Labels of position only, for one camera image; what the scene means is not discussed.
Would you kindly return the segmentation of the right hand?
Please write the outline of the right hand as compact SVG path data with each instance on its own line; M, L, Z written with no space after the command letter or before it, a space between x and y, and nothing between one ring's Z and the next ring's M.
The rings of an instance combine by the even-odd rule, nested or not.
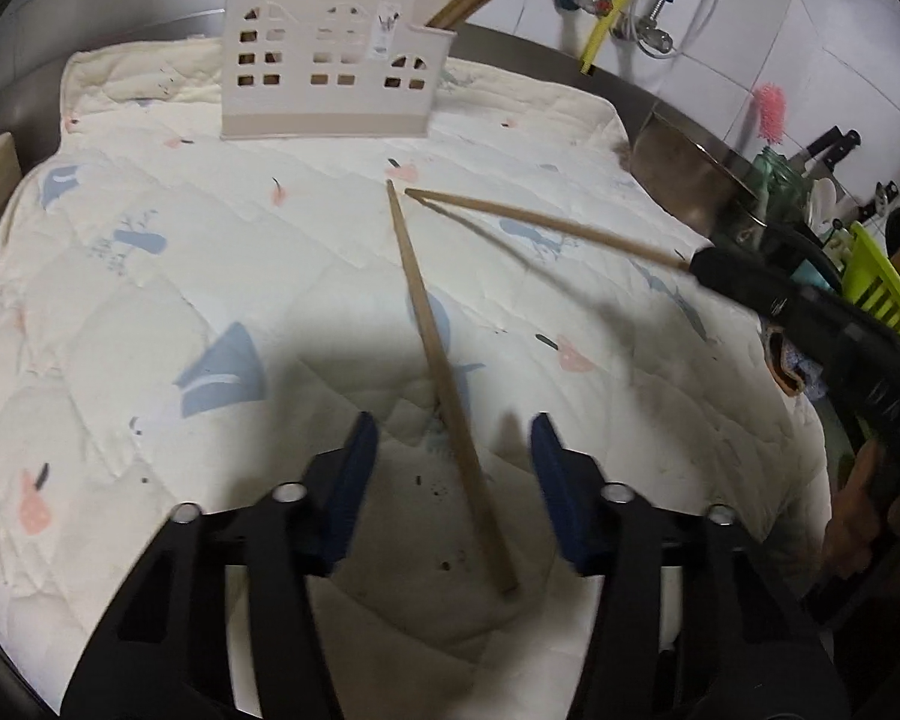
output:
M847 580L862 575L877 554L881 535L900 541L900 497L886 515L878 514L871 495L873 479L883 469L886 452L877 439L869 440L855 457L847 481L832 499L832 517L824 530L823 566ZM889 558L889 587L900 589L900 555Z

